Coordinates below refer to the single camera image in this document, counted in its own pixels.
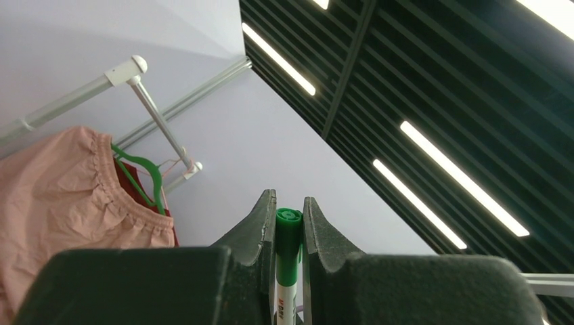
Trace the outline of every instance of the marker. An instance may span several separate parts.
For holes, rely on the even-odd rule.
[[[278,209],[276,221],[277,325],[294,325],[303,214],[297,210]]]

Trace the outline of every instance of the fluorescent light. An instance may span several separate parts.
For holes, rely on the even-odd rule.
[[[314,2],[316,2],[319,7],[327,10],[327,7],[329,7],[329,0],[313,0]]]
[[[574,39],[574,3],[570,0],[517,0],[566,36]]]
[[[307,93],[310,93],[311,96],[315,95],[315,87],[307,81],[292,65],[287,63],[287,61],[279,54],[276,50],[274,50],[265,40],[261,38],[249,25],[246,23],[241,24],[243,28],[243,32],[249,36],[273,61],[277,62],[279,66],[287,72]]]
[[[476,198],[494,217],[504,224],[511,232],[518,237],[528,236],[530,233],[515,218],[500,206],[490,195],[480,186],[470,179],[460,168],[458,168],[448,157],[446,157],[435,145],[424,137],[407,121],[401,124],[403,130],[411,140],[414,141],[427,155],[429,155],[439,166],[454,178],[470,195]]]
[[[373,161],[375,168],[382,173],[386,179],[393,184],[399,192],[401,192],[435,227],[455,244],[459,249],[465,249],[466,244],[460,239],[448,226],[440,220],[437,215],[432,212],[409,188],[400,181],[393,172],[391,172],[382,162],[378,159]]]

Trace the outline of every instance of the pink garment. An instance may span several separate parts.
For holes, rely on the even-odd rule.
[[[111,135],[74,127],[0,160],[0,325],[54,254],[173,247],[173,219],[120,186]]]

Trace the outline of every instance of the white wall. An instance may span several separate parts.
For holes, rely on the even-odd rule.
[[[244,56],[238,0],[0,0],[0,126],[143,56],[158,107]],[[68,125],[124,135],[149,116],[128,86],[84,103],[0,157]]]

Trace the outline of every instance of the clothes hanger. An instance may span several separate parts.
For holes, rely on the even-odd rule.
[[[148,195],[146,195],[144,190],[137,184],[137,182],[131,176],[131,174],[128,172],[128,170],[126,169],[124,164],[121,162],[121,160],[116,159],[116,161],[118,162],[118,165],[120,165],[120,168],[122,169],[124,174],[128,177],[129,181],[132,183],[132,185],[135,187],[135,189],[139,192],[139,194],[143,197],[143,199],[146,201],[146,203],[150,207],[158,207],[159,213],[161,215],[165,215],[165,210],[163,208],[163,203],[161,201],[161,188],[162,188],[163,178],[162,178],[162,175],[160,173],[160,169],[154,163],[149,161],[148,159],[145,159],[142,157],[130,156],[129,154],[125,153],[123,150],[118,148],[118,146],[116,146],[115,144],[112,144],[112,150],[115,153],[117,153],[120,158],[123,158],[129,162],[138,164],[148,171],[148,173],[150,174],[150,176],[152,177],[152,180],[154,182],[154,200],[155,200],[155,202],[152,202],[148,198]]]

